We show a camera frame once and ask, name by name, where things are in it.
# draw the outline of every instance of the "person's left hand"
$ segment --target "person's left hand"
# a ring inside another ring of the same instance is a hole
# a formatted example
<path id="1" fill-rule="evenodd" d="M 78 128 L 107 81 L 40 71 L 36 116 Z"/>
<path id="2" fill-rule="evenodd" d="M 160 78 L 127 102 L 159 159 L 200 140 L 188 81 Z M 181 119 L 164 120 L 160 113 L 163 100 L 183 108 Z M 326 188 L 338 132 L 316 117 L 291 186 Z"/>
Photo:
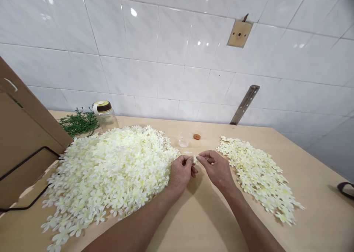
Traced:
<path id="1" fill-rule="evenodd" d="M 171 164 L 169 187 L 182 193 L 191 177 L 195 178 L 198 170 L 193 166 L 193 157 L 181 155 Z"/>

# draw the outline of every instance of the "flower pile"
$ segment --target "flower pile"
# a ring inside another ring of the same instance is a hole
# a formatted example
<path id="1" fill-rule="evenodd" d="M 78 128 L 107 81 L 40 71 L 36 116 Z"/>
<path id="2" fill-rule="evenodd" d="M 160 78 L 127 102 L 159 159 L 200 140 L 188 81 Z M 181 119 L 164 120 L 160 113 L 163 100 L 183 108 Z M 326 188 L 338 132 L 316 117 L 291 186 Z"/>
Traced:
<path id="1" fill-rule="evenodd" d="M 292 212 L 295 207 L 304 209 L 295 201 L 283 172 L 272 160 L 271 155 L 256 149 L 249 142 L 221 136 L 219 152 L 229 158 L 230 166 L 237 170 L 237 182 L 244 192 L 260 201 L 266 211 L 273 213 L 281 222 L 290 226 L 296 220 Z"/>
<path id="2" fill-rule="evenodd" d="M 139 209 L 167 185 L 177 156 L 170 140 L 151 126 L 75 138 L 48 179 L 43 207 L 54 205 L 56 213 L 41 227 L 59 233 L 47 250 L 60 251 L 69 237 L 109 213 L 121 220 Z"/>

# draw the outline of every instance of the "plastic bottle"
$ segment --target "plastic bottle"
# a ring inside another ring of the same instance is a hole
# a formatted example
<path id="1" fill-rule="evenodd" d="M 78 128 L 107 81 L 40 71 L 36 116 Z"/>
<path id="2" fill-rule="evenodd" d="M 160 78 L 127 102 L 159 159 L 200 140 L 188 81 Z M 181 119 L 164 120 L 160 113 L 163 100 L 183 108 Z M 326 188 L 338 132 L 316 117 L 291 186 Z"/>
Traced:
<path id="1" fill-rule="evenodd" d="M 112 105 L 108 101 L 97 101 L 92 104 L 93 112 L 103 130 L 106 132 L 113 128 L 119 128 Z"/>

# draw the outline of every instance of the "hand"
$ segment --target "hand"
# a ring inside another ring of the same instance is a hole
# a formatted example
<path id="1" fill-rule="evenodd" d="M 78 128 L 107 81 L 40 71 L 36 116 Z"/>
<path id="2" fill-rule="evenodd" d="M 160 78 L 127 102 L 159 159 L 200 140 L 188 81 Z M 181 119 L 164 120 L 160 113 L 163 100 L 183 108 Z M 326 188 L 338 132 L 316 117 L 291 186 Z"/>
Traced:
<path id="1" fill-rule="evenodd" d="M 225 190 L 235 189 L 228 160 L 216 151 L 203 151 L 197 160 L 205 167 L 212 183 L 223 193 Z"/>
<path id="2" fill-rule="evenodd" d="M 193 157 L 181 155 L 171 164 L 171 175 L 168 187 L 183 193 L 191 177 L 195 178 L 198 173 L 193 166 Z"/>

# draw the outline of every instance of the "wooden table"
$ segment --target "wooden table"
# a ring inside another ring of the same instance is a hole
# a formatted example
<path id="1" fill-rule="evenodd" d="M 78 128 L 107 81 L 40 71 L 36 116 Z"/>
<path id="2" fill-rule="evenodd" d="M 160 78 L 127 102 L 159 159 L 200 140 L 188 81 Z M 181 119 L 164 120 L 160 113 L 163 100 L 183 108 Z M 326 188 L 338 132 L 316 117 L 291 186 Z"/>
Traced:
<path id="1" fill-rule="evenodd" d="M 55 118 L 66 112 L 51 111 Z M 336 185 L 346 181 L 320 161 L 282 136 L 272 128 L 183 122 L 148 118 L 118 117 L 119 125 L 151 125 L 162 130 L 181 153 L 197 155 L 215 149 L 219 137 L 240 138 L 249 141 L 272 155 L 284 170 L 293 195 L 306 208 L 296 210 L 295 226 L 282 225 L 275 217 L 244 194 L 254 212 L 271 231 L 286 251 L 354 251 L 354 201 L 345 198 Z M 191 147 L 178 147 L 182 130 L 202 132 L 199 141 Z M 199 174 L 191 179 L 187 190 L 168 212 L 158 228 L 148 251 L 247 251 L 240 228 L 226 200 L 208 179 L 202 165 Z M 46 186 L 50 170 L 16 205 L 32 200 Z M 27 211 L 13 211 L 0 218 L 0 251 L 46 251 L 53 232 L 42 234 L 40 226 L 55 209 L 42 208 L 41 197 Z M 98 226 L 91 225 L 83 236 L 72 237 L 62 251 L 81 251 L 101 235 L 116 219 L 110 218 Z"/>

